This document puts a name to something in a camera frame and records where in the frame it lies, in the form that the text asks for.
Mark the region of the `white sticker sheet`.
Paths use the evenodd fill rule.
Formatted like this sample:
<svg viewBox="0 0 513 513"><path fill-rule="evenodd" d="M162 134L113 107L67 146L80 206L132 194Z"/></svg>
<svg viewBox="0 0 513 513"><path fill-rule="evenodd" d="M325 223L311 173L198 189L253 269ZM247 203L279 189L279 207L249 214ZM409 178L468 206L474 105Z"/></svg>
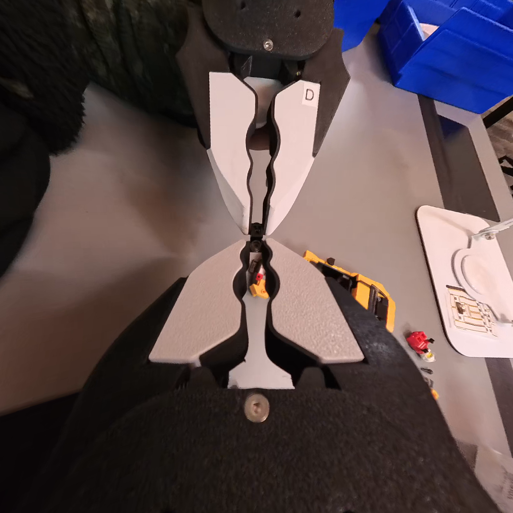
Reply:
<svg viewBox="0 0 513 513"><path fill-rule="evenodd" d="M496 320L488 305L471 298L461 287L446 285L446 292L448 319L452 328L498 337Z"/></svg>

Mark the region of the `blue plastic bin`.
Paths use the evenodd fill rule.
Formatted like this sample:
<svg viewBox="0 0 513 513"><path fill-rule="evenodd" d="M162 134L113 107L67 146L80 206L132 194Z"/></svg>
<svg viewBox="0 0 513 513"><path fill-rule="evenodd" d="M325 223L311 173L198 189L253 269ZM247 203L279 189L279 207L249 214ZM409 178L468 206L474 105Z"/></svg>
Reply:
<svg viewBox="0 0 513 513"><path fill-rule="evenodd" d="M342 52L362 42L386 4L387 1L334 1L334 27L344 32Z"/></svg>
<svg viewBox="0 0 513 513"><path fill-rule="evenodd" d="M477 114L512 96L512 1L390 1L379 22L394 86Z"/></svg>

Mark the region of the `person's left forearm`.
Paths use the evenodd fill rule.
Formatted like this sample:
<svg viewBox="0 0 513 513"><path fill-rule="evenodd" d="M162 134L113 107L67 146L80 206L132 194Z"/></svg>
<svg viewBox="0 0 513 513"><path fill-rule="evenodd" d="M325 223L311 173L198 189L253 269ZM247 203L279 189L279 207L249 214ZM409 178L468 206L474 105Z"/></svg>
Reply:
<svg viewBox="0 0 513 513"><path fill-rule="evenodd" d="M201 1L77 1L76 35L90 80L147 113L196 127L176 61L189 4Z"/></svg>

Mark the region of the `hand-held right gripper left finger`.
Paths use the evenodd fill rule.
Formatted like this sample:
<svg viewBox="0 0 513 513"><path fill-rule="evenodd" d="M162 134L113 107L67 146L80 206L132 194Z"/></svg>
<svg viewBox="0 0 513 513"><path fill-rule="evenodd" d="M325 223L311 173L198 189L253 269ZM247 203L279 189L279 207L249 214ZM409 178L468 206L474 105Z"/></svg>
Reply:
<svg viewBox="0 0 513 513"><path fill-rule="evenodd" d="M221 387L248 350L243 297L249 242L239 240L192 271L149 354L152 363L207 368Z"/></svg>

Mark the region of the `red lego piece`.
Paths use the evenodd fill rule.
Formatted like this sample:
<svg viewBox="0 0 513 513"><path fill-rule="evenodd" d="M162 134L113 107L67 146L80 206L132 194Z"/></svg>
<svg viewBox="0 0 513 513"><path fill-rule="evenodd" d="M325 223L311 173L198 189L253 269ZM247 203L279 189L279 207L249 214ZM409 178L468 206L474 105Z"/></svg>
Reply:
<svg viewBox="0 0 513 513"><path fill-rule="evenodd" d="M427 337L424 331L412 331L406 336L406 341L409 347L414 350L419 358L427 363L436 361L434 352L432 351L432 344L434 339Z"/></svg>

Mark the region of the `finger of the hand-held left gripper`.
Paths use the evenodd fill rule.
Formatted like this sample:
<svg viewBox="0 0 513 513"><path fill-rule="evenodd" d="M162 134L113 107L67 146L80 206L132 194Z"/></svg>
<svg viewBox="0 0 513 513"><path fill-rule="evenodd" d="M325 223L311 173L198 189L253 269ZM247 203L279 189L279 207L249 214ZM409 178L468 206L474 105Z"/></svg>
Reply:
<svg viewBox="0 0 513 513"><path fill-rule="evenodd" d="M320 87L315 82L296 81L271 102L277 148L270 163L272 188L266 202L266 235L271 235L289 213L312 167Z"/></svg>
<svg viewBox="0 0 513 513"><path fill-rule="evenodd" d="M243 234L251 223L249 178L253 162L248 138L258 108L255 91L229 72L209 73L210 147L208 157L224 203Z"/></svg>

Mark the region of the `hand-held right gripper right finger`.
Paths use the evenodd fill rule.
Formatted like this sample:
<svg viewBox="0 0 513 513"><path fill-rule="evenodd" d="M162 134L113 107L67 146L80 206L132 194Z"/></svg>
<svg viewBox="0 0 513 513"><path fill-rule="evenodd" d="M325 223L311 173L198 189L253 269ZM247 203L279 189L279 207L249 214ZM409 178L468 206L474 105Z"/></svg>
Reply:
<svg viewBox="0 0 513 513"><path fill-rule="evenodd" d="M274 239L265 241L265 270L267 356L295 388L340 388L330 366L361 363L364 354L326 276Z"/></svg>

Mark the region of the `white booklet stand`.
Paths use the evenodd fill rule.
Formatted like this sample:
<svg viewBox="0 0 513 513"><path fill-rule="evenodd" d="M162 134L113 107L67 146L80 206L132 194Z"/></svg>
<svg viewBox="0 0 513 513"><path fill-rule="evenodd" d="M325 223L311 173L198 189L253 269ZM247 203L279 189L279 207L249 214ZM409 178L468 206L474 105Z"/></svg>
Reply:
<svg viewBox="0 0 513 513"><path fill-rule="evenodd" d="M497 237L512 227L512 219L490 224L481 217L424 205L417 209L416 221L448 342L464 356L512 359L512 273ZM488 305L498 337L452 328L446 285L461 287Z"/></svg>

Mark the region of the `yellow lego car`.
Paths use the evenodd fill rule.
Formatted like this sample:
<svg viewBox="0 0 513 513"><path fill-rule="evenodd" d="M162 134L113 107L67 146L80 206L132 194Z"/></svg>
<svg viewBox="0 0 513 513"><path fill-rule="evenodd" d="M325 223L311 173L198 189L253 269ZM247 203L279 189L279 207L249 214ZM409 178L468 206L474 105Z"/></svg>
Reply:
<svg viewBox="0 0 513 513"><path fill-rule="evenodd" d="M353 298L377 320L385 324L389 332L394 331L395 302L384 286L361 273L351 273L335 264L334 258L322 260L314 253L306 250L303 259L314 265L325 277L334 278L348 290ZM249 260L249 291L253 297L268 299L266 291L266 271L260 253L251 253Z"/></svg>

